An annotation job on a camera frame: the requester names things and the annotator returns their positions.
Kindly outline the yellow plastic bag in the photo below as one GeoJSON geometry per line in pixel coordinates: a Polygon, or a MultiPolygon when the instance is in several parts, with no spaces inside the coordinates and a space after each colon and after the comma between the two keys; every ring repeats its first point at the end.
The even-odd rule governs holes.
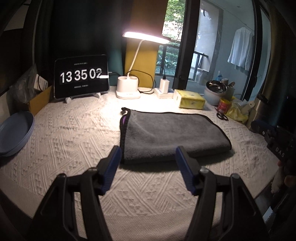
{"type": "Polygon", "coordinates": [[[241,101],[240,99],[232,97],[230,101],[231,105],[226,113],[226,116],[237,121],[243,125],[245,125],[248,121],[249,112],[247,111],[245,114],[242,113],[242,109],[249,105],[249,102],[246,100],[241,101]]]}

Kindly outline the stainless steel bowl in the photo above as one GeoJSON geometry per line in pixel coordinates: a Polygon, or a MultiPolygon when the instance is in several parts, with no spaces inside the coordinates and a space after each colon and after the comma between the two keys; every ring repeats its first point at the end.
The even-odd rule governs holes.
{"type": "Polygon", "coordinates": [[[227,86],[221,81],[210,80],[206,83],[206,87],[215,93],[224,93],[227,90],[227,86]]]}

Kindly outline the red tin can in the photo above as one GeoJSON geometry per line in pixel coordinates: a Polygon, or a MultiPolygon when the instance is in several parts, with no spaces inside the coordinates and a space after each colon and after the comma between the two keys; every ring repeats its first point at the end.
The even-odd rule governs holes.
{"type": "Polygon", "coordinates": [[[227,114],[228,109],[231,106],[231,102],[227,99],[221,98],[217,106],[217,111],[221,114],[227,114]]]}

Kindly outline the tablet showing clock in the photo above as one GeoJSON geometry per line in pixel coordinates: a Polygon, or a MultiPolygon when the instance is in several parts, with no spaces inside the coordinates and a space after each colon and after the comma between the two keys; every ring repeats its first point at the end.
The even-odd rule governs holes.
{"type": "Polygon", "coordinates": [[[107,92],[109,88],[109,71],[105,54],[77,56],[55,61],[55,99],[107,92]]]}

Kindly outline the cardboard box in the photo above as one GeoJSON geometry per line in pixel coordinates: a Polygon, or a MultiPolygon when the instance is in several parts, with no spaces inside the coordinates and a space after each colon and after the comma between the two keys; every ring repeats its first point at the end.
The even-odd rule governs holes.
{"type": "Polygon", "coordinates": [[[41,93],[37,94],[28,103],[29,111],[35,116],[42,110],[53,98],[53,88],[50,86],[41,93]]]}

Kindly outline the yellow curtain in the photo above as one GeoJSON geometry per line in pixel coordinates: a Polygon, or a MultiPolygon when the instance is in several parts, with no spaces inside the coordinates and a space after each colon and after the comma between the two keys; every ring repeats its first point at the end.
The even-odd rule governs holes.
{"type": "MultiPolygon", "coordinates": [[[[140,32],[161,36],[168,1],[132,1],[130,18],[125,31],[140,32]]],[[[124,38],[126,41],[125,72],[130,68],[140,40],[124,38]]],[[[142,42],[131,75],[139,79],[139,87],[152,87],[155,75],[159,45],[153,42],[142,42]]]]}

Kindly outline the purple and grey towel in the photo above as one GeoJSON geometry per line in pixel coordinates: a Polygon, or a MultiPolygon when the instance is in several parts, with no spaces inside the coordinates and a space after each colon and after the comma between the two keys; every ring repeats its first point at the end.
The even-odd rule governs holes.
{"type": "Polygon", "coordinates": [[[194,158],[232,149],[227,135],[205,115],[121,110],[124,113],[120,119],[123,164],[173,161],[178,146],[183,146],[194,158]]]}

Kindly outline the stainless steel thermos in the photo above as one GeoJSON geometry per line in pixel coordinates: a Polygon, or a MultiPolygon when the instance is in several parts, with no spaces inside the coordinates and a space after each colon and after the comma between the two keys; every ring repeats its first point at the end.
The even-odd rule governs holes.
{"type": "Polygon", "coordinates": [[[251,131],[251,123],[255,120],[260,120],[263,117],[264,113],[264,107],[268,103],[268,99],[263,95],[263,94],[258,94],[255,102],[254,102],[254,107],[251,108],[249,116],[248,116],[248,121],[246,124],[246,127],[251,131]]]}

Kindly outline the yellow tissue pack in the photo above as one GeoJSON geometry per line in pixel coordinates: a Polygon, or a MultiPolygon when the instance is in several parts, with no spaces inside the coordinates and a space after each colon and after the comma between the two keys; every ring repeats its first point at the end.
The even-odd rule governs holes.
{"type": "Polygon", "coordinates": [[[198,93],[175,89],[173,100],[176,102],[177,107],[186,109],[203,109],[205,99],[198,93]]]}

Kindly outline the white ceramic bowl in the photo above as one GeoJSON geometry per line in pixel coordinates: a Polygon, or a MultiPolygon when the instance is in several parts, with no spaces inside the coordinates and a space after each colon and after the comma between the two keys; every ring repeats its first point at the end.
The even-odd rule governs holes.
{"type": "Polygon", "coordinates": [[[208,104],[213,106],[218,106],[220,99],[225,96],[226,92],[217,93],[205,88],[204,90],[204,99],[208,102],[208,104]]]}

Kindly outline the clear plastic bag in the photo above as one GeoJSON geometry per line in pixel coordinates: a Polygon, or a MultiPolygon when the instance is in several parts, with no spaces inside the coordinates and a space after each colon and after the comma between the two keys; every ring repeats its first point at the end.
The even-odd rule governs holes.
{"type": "Polygon", "coordinates": [[[17,102],[27,104],[36,96],[37,90],[34,89],[36,76],[37,67],[34,64],[11,87],[12,96],[17,102]]]}

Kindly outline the white power adapter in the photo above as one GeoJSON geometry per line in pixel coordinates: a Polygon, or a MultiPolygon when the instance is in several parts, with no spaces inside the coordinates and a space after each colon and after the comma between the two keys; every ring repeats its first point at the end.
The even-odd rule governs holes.
{"type": "Polygon", "coordinates": [[[161,79],[159,83],[159,90],[163,94],[167,94],[169,91],[170,81],[167,79],[161,79]]]}

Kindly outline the blue plastic plate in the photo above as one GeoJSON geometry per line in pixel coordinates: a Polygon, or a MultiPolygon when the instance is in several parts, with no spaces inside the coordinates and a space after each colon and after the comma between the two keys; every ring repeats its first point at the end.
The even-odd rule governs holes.
{"type": "Polygon", "coordinates": [[[7,118],[1,124],[1,156],[13,156],[20,151],[31,137],[34,125],[34,115],[29,111],[7,118]]]}

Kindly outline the white hanging shirt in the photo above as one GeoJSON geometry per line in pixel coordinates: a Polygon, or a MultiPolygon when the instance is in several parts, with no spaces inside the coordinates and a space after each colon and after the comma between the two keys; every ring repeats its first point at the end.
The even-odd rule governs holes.
{"type": "Polygon", "coordinates": [[[253,54],[253,42],[254,35],[250,30],[245,27],[236,30],[227,60],[228,63],[239,69],[249,71],[253,54]]]}

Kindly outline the dark green curtain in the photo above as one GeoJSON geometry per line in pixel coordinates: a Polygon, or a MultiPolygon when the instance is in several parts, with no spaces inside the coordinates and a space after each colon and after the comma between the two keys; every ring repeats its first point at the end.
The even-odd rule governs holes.
{"type": "Polygon", "coordinates": [[[109,82],[125,71],[123,32],[132,1],[40,1],[34,40],[34,62],[49,85],[58,59],[106,54],[109,82]]]}

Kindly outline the black scissors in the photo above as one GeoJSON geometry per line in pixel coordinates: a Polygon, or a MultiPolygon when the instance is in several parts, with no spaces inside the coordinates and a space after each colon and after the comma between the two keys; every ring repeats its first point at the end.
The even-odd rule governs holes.
{"type": "Polygon", "coordinates": [[[216,116],[217,116],[217,118],[219,118],[220,120],[228,121],[227,116],[224,115],[224,114],[222,114],[222,113],[220,113],[220,112],[217,112],[217,113],[216,113],[216,116]]]}

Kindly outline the white knitted tablecloth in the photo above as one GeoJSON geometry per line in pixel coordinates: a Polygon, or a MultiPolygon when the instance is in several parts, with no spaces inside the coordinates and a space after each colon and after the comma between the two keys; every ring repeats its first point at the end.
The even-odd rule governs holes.
{"type": "MultiPolygon", "coordinates": [[[[35,117],[33,133],[11,159],[1,158],[1,191],[21,211],[33,217],[60,173],[79,175],[105,158],[120,143],[123,108],[146,113],[198,113],[209,118],[229,138],[229,151],[197,158],[214,174],[238,174],[252,196],[257,196],[278,169],[277,157],[263,136],[234,120],[217,118],[203,110],[181,109],[172,99],[145,94],[124,100],[115,90],[99,98],[53,101],[35,117]]],[[[143,158],[145,147],[136,146],[116,171],[111,189],[100,197],[113,240],[183,240],[193,217],[197,197],[187,189],[175,160],[143,158]]]]}

